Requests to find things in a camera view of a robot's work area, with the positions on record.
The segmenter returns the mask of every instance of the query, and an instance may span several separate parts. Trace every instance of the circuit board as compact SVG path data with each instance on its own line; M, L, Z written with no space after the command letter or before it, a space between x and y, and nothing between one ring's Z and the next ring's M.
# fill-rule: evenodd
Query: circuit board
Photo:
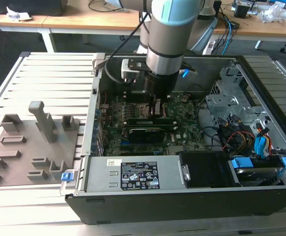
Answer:
M105 156L175 155L179 151L205 150L205 142L197 123L194 121L194 101L183 94L172 95L162 105L163 118L174 119L177 123L173 132L165 132L162 142L152 144L131 144L124 138L124 124L129 118L147 118L148 103L127 103L120 97L106 105L102 125L107 145Z

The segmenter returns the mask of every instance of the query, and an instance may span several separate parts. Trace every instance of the white sticker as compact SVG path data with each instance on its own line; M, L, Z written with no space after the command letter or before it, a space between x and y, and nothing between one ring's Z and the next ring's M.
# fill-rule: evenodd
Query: white sticker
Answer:
M107 159L107 166L121 166L122 159Z

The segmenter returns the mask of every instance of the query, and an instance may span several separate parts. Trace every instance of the gray floor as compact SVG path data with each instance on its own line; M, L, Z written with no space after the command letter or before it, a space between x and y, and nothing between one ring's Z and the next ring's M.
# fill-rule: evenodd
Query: gray floor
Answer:
M89 35L89 44L83 44L80 34L54 34L54 39L58 52L111 53L121 43L119 36L112 35ZM139 38L135 36L120 52L131 53L138 44ZM286 67L286 50L285 53L279 52L284 42L266 42L258 51L254 49L255 44L256 41L234 40L225 55L269 55ZM5 32L0 32L0 85L21 51L45 52L46 48L38 33L11 32L6 37Z

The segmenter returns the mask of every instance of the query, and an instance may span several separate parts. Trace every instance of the crumpled paper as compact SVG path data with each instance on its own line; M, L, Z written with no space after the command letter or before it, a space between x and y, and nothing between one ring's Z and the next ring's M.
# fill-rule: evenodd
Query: crumpled paper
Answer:
M268 10L260 12L258 16L260 17L263 23L273 22L273 21L282 22L285 13L286 10L282 9L282 6L279 1L276 1L272 6L270 6Z
M7 17L10 18L12 21L27 21L27 20L31 20L32 17L29 16L29 14L27 12L15 12L10 10L8 7L6 7L7 9Z

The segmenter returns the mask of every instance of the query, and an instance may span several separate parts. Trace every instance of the blue led light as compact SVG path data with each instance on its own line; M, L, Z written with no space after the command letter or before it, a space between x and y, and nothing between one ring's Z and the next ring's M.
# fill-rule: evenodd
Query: blue led light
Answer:
M189 74L189 70L188 69L186 69L186 71L183 73L183 75L182 75L182 78L184 79L184 78L186 78L186 76Z

